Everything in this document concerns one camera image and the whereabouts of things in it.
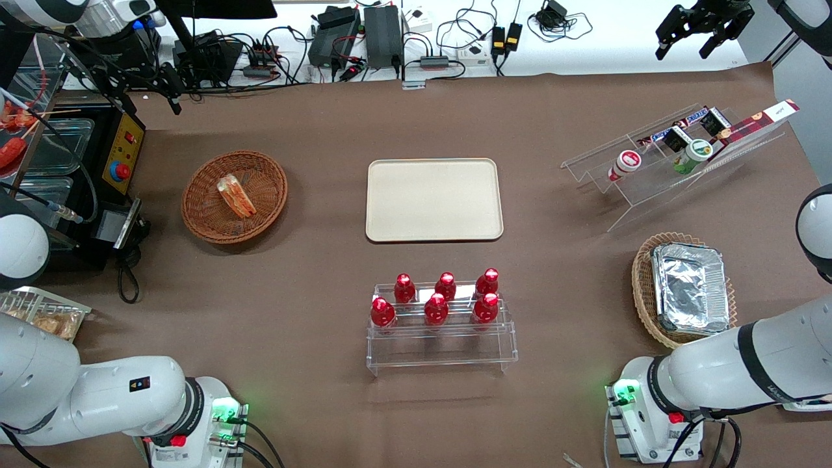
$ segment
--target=clear acrylic shelf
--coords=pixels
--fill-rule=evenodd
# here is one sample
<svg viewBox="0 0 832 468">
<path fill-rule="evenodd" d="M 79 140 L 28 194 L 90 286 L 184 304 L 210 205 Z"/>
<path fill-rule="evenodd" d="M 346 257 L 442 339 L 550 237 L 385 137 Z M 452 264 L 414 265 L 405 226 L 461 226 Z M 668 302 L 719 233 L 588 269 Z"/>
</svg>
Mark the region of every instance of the clear acrylic shelf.
<svg viewBox="0 0 832 468">
<path fill-rule="evenodd" d="M 612 223 L 607 232 L 672 202 L 694 186 L 700 187 L 715 179 L 728 177 L 750 159 L 750 157 L 743 157 L 744 155 L 784 135 L 783 132 L 751 134 L 736 144 L 728 146 L 714 160 L 696 166 L 693 172 L 686 175 L 673 169 L 673 162 L 679 153 L 674 152 L 663 141 L 647 146 L 636 144 L 639 139 L 666 130 L 672 127 L 674 122 L 683 120 L 700 109 L 702 109 L 701 104 L 693 104 L 561 164 L 561 169 L 568 169 L 576 181 L 593 182 L 601 193 L 621 195 L 624 201 L 622 208 L 624 212 Z M 730 109 L 720 109 L 720 111 L 729 123 L 733 124 L 741 120 Z M 700 138 L 708 141 L 712 139 L 711 135 L 699 124 L 691 125 L 685 131 L 694 139 Z M 607 172 L 624 150 L 638 152 L 641 156 L 641 166 L 636 171 L 612 182 Z"/>
<path fill-rule="evenodd" d="M 448 303 L 448 319 L 441 326 L 424 324 L 424 304 L 433 294 L 434 283 L 414 283 L 413 302 L 394 302 L 393 284 L 376 285 L 372 299 L 381 296 L 396 310 L 391 328 L 367 323 L 367 368 L 374 376 L 384 367 L 443 366 L 452 364 L 499 364 L 503 372 L 518 360 L 514 321 L 505 299 L 498 294 L 497 319 L 473 324 L 474 281 L 457 281 L 455 299 Z"/>
</svg>

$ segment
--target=black box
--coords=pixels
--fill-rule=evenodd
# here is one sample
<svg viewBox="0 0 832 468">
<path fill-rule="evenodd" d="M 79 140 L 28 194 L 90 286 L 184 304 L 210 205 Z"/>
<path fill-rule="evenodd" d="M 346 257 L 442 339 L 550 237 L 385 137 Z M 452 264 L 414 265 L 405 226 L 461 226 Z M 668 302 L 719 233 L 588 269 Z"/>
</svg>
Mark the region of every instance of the black box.
<svg viewBox="0 0 832 468">
<path fill-rule="evenodd" d="M 337 8 L 327 7 L 327 11 L 330 11 L 330 9 Z M 343 41 L 336 42 L 335 50 L 332 48 L 332 42 L 339 37 L 355 36 L 359 33 L 359 25 L 361 23 L 359 12 L 358 10 L 354 10 L 352 8 L 348 9 L 353 12 L 352 22 L 348 22 L 340 26 L 327 27 L 326 29 L 319 29 L 318 33 L 315 34 L 314 40 L 310 44 L 310 51 L 308 54 L 310 64 L 312 64 L 313 67 L 330 67 L 332 59 L 337 58 L 341 68 L 346 68 L 346 59 L 340 57 L 338 53 L 335 52 L 337 51 L 348 56 L 353 50 L 353 43 L 355 42 L 355 39 L 345 39 Z"/>
<path fill-rule="evenodd" d="M 671 130 L 665 135 L 665 144 L 674 152 L 680 152 L 691 144 L 693 139 L 688 137 L 687 133 L 677 125 L 671 127 Z"/>
<path fill-rule="evenodd" d="M 365 8 L 364 31 L 367 34 L 367 63 L 372 68 L 392 67 L 394 57 L 404 65 L 399 9 L 393 6 Z"/>
<path fill-rule="evenodd" d="M 708 135 L 712 137 L 715 137 L 726 128 L 730 128 L 730 122 L 722 116 L 722 113 L 716 107 L 708 109 L 708 113 L 702 118 L 700 124 L 708 132 Z"/>
</svg>

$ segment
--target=power adapter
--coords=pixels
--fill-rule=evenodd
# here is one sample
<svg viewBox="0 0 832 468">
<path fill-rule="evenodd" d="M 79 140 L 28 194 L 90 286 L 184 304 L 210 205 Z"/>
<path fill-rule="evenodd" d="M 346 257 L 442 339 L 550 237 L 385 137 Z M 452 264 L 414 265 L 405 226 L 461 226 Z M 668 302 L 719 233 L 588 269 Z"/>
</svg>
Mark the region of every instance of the power adapter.
<svg viewBox="0 0 832 468">
<path fill-rule="evenodd" d="M 513 22 L 508 25 L 508 35 L 506 37 L 506 50 L 515 52 L 520 44 L 520 33 L 522 32 L 522 24 Z"/>
<path fill-rule="evenodd" d="M 491 55 L 503 55 L 506 53 L 506 28 L 495 26 L 491 30 Z"/>
</svg>

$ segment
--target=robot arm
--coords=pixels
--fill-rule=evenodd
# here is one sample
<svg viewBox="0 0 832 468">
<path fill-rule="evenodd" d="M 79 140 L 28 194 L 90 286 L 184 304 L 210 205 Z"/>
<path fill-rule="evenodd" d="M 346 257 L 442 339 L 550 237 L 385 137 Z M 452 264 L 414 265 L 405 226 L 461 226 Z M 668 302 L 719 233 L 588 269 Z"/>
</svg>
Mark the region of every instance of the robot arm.
<svg viewBox="0 0 832 468">
<path fill-rule="evenodd" d="M 783 20 L 832 67 L 832 0 L 769 0 Z M 754 10 L 750 0 L 697 0 L 690 9 L 676 5 L 656 30 L 661 60 L 671 46 L 693 34 L 713 33 L 699 55 L 707 58 L 723 42 L 737 39 Z"/>
</svg>

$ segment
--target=packaged food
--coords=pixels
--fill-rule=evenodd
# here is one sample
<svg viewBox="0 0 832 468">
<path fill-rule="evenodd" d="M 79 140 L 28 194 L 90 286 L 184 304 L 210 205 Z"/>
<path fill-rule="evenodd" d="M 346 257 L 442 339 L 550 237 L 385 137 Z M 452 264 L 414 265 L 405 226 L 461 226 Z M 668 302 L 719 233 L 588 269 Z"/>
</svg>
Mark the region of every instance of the packaged food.
<svg viewBox="0 0 832 468">
<path fill-rule="evenodd" d="M 247 218 L 257 213 L 254 204 L 251 203 L 243 190 L 243 186 L 240 185 L 240 181 L 234 175 L 227 174 L 222 177 L 216 183 L 216 189 L 220 191 L 222 199 L 238 217 Z"/>
</svg>

